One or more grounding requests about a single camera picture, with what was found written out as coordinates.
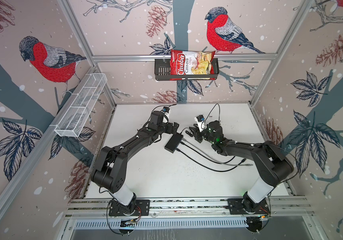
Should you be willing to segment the black network switch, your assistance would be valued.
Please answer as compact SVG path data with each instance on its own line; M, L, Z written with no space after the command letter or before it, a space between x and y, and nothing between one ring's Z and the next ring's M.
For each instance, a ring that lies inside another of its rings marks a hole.
M175 133L171 136L169 141L164 146L164 149L167 150L170 153L174 153L178 147L178 145L181 143L183 139L183 135L179 133Z

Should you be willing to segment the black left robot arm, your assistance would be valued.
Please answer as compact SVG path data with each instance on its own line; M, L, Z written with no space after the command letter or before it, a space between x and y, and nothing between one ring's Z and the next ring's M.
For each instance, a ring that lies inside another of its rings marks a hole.
M127 163L140 150L159 142L162 134L177 132L179 124L169 122L169 112L170 106L153 110L132 138L113 148L103 147L97 156L90 180L105 189L125 215L136 211L136 195L125 184Z

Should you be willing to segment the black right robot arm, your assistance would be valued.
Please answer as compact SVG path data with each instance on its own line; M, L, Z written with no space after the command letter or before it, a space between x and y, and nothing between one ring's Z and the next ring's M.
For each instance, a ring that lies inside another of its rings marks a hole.
M256 213L266 197L294 171L292 163L273 142L251 144L227 139L219 121L210 122L203 130L200 130L198 124L194 124L185 133L199 143L203 140L209 142L219 155L240 157L254 162L259 177L243 195L242 201L243 209L249 214Z

